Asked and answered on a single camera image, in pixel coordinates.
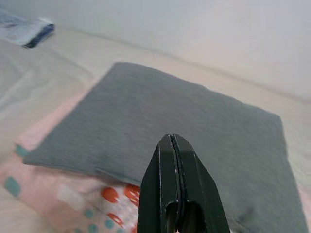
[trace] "teal dot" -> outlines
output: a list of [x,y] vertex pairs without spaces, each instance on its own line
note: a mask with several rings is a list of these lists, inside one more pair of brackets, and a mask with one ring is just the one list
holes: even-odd
[[98,227],[95,224],[91,224],[88,227],[89,233],[98,233]]
[[91,219],[91,218],[93,218],[94,213],[93,213],[93,211],[92,211],[91,209],[86,209],[86,210],[84,211],[84,216],[87,217],[87,218],[89,218],[89,219]]
[[12,176],[9,176],[5,180],[4,188],[8,190],[14,197],[18,197],[20,194],[20,185]]
[[106,222],[105,222],[105,226],[106,226],[108,229],[112,229],[113,226],[114,226],[114,223],[113,223],[113,221],[112,221],[111,219],[108,219],[108,220],[106,220]]
[[15,152],[22,158],[25,158],[29,154],[29,151],[19,144],[16,145]]

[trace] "black clip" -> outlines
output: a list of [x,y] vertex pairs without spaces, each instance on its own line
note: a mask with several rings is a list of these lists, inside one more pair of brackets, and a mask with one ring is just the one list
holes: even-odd
[[229,233],[214,180],[191,144],[176,134],[158,143],[145,172],[138,233]]

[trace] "white wall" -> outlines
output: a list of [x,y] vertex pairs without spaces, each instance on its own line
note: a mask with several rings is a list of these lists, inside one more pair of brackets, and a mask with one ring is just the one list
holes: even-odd
[[310,0],[0,0],[0,5],[311,100]]

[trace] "gray fabric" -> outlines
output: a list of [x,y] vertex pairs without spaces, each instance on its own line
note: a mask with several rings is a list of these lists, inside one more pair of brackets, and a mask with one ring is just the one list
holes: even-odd
[[24,162],[140,184],[166,133],[192,144],[233,230],[307,232],[280,118],[140,65],[115,64]]

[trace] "bed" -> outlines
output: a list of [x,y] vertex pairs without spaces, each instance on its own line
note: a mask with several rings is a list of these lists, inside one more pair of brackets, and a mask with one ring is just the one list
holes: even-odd
[[[278,114],[283,121],[289,161],[297,183],[310,186],[304,168],[307,104],[252,85],[225,72],[190,64],[125,43],[57,28],[55,35],[27,50],[0,41],[0,163],[12,153],[14,140],[63,100],[90,89],[115,62],[159,69],[210,90]],[[42,218],[0,187],[1,232],[53,232]]]

